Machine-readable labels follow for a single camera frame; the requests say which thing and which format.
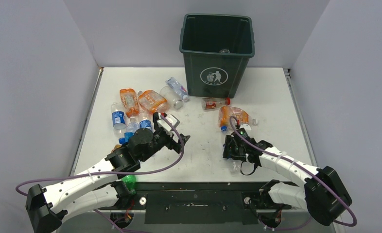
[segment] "white table surface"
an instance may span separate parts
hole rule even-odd
[[[159,92],[165,80],[175,77],[186,85],[184,68],[105,68],[87,125],[85,137],[75,168],[75,173],[100,161],[111,152],[118,140],[113,134],[110,105],[121,101],[119,90],[148,89]],[[298,121],[290,90],[281,68],[247,68],[231,105],[239,107],[253,118],[258,126],[249,133],[257,141],[266,140],[288,155],[311,164],[304,136]],[[182,161],[166,171],[137,176],[139,182],[267,182],[286,178],[266,168],[259,167],[251,176],[232,173],[231,161],[222,158],[222,133],[218,127],[218,109],[204,111],[201,98],[190,97],[179,110],[170,109],[181,124],[180,133],[190,135]],[[156,153],[138,171],[150,171],[165,167],[178,158],[166,148]],[[252,170],[245,163],[243,171]]]

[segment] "green trash bin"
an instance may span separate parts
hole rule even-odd
[[[179,50],[191,96],[233,98],[255,54],[251,18],[187,14]]]

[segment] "orange bottle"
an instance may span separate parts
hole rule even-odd
[[[239,124],[250,124],[250,125],[257,125],[258,121],[256,119],[251,118],[248,113],[246,113],[241,108],[236,107],[230,107],[230,106],[223,106],[220,108],[220,115],[219,115],[219,126],[221,127],[221,130],[227,130],[227,127],[229,127],[229,118],[230,116],[234,116]]]
[[[135,116],[139,113],[139,105],[137,94],[133,89],[122,89],[120,90],[121,102],[125,107],[125,114],[127,117],[135,120]]]
[[[167,100],[153,90],[143,92],[138,97],[138,102],[144,109],[152,114],[156,112],[164,113],[170,108]]]

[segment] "lavender wall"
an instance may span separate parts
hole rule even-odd
[[[33,232],[18,183],[68,175],[97,75],[62,1],[0,0],[0,233]]]
[[[251,67],[291,67],[329,0],[64,0],[101,66],[183,67],[188,13],[249,16]]]
[[[382,233],[382,0],[331,0],[291,75],[318,165],[353,198],[347,232]]]

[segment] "trash can logo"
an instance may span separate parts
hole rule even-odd
[[[201,81],[205,84],[218,86],[228,80],[228,74],[225,70],[217,67],[206,68],[200,74]]]

